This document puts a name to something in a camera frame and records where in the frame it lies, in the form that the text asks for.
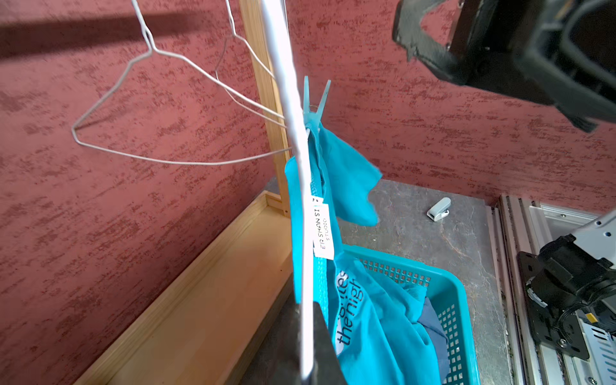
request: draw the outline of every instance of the laundry basket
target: laundry basket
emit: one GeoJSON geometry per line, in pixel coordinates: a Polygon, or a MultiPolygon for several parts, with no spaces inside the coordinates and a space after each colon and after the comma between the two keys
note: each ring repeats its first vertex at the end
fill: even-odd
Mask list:
{"type": "Polygon", "coordinates": [[[398,283],[425,286],[449,337],[450,371],[443,384],[480,385],[471,316],[466,291],[459,279],[446,270],[359,246],[344,245],[344,251],[359,259],[369,271],[385,274],[398,283]]]}

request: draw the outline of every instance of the metal frame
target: metal frame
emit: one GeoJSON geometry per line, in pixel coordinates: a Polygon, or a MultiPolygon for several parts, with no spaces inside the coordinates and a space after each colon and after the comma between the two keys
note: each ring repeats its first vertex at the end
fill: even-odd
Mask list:
{"type": "Polygon", "coordinates": [[[590,374],[585,377],[585,381],[588,385],[593,385],[593,379],[598,384],[616,384],[616,368],[614,368],[616,342],[608,332],[601,328],[587,323],[581,323],[581,326],[591,357],[588,361],[594,364],[591,365],[590,374]]]}
{"type": "Polygon", "coordinates": [[[506,195],[487,213],[496,274],[504,297],[513,384],[596,385],[589,383],[589,378],[600,378],[592,355],[587,362],[533,340],[516,256],[520,251],[538,254],[543,245],[553,241],[551,224],[558,222],[574,229],[597,215],[506,195]]]}
{"type": "Polygon", "coordinates": [[[573,230],[574,243],[595,259],[616,264],[616,209],[573,230]]]}

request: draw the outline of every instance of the wooden frame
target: wooden frame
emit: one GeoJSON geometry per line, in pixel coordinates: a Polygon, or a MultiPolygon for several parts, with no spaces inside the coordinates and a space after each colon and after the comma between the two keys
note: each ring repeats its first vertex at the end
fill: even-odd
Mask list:
{"type": "Polygon", "coordinates": [[[261,193],[77,380],[235,384],[291,293],[291,223],[261,193]]]}
{"type": "MultiPolygon", "coordinates": [[[[267,44],[263,29],[263,18],[259,3],[259,0],[240,0],[241,18],[244,20],[246,40],[263,64],[271,70],[272,66],[269,54],[267,53],[267,44]]],[[[265,72],[263,68],[261,68],[254,58],[253,69],[254,77],[257,81],[257,88],[259,89],[261,104],[282,115],[282,105],[280,104],[280,96],[278,94],[278,86],[276,85],[276,82],[267,72],[265,72]]],[[[264,114],[269,118],[276,118],[267,112],[264,114]]],[[[267,139],[269,140],[270,151],[281,150],[289,147],[286,138],[286,129],[284,127],[280,127],[279,125],[266,120],[265,129],[267,130],[267,139]]],[[[285,165],[291,158],[291,154],[287,151],[281,154],[276,154],[273,158],[276,178],[278,179],[278,189],[281,196],[281,209],[285,216],[291,217],[291,212],[289,209],[289,191],[285,176],[285,165]]]]}

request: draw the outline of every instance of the red textured wall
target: red textured wall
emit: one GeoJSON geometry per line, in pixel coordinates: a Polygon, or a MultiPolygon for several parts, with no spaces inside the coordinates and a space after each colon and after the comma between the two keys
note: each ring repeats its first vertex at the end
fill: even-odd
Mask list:
{"type": "MultiPolygon", "coordinates": [[[[598,213],[616,206],[616,126],[585,134],[554,108],[437,80],[392,41],[397,1],[287,1],[313,104],[332,80],[326,128],[386,179],[487,203],[507,192],[598,213]]],[[[456,4],[424,19],[439,42],[456,4]]]]}
{"type": "MultiPolygon", "coordinates": [[[[141,7],[160,47],[213,70],[224,1],[141,7]]],[[[221,78],[257,97],[233,47],[221,78]]],[[[166,166],[77,145],[70,125],[144,50],[128,0],[0,4],[1,384],[72,383],[274,174],[271,159],[166,166]]],[[[177,60],[138,64],[118,92],[83,139],[177,160],[268,151],[262,120],[177,60]]]]}

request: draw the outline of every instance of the clothing tag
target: clothing tag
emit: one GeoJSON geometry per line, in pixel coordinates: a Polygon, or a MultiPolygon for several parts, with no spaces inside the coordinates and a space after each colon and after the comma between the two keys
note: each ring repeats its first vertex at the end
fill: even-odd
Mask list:
{"type": "Polygon", "coordinates": [[[334,259],[334,240],[331,236],[330,207],[323,198],[312,197],[314,214],[314,256],[334,259]]]}

